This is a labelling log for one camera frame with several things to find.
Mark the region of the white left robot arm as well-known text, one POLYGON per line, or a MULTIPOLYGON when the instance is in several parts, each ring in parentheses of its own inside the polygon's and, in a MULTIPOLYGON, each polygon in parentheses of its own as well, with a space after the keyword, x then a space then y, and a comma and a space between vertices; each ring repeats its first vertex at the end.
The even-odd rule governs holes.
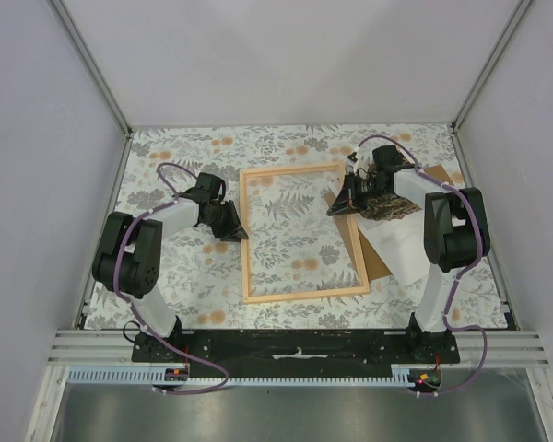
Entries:
POLYGON ((93 279, 128 304, 142 332, 155 337, 152 349, 164 361, 181 357, 184 339, 174 332, 179 320, 157 287, 162 242, 200 225, 222 242, 247 239, 235 203, 225 195, 223 179, 200 173, 194 187, 176 193, 169 203, 137 216, 110 213, 100 235, 93 279))

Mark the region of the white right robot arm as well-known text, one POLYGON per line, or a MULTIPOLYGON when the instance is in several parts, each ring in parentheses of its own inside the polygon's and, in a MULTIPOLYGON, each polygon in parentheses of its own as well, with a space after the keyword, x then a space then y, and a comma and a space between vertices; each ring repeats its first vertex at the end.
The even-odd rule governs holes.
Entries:
POLYGON ((356 215, 360 233, 399 282, 425 279, 403 347, 410 360, 427 361, 437 351, 435 339, 452 330, 461 278, 490 250, 481 191, 430 176, 394 142, 370 155, 357 147, 346 159, 343 181, 331 189, 336 198, 328 215, 356 215))

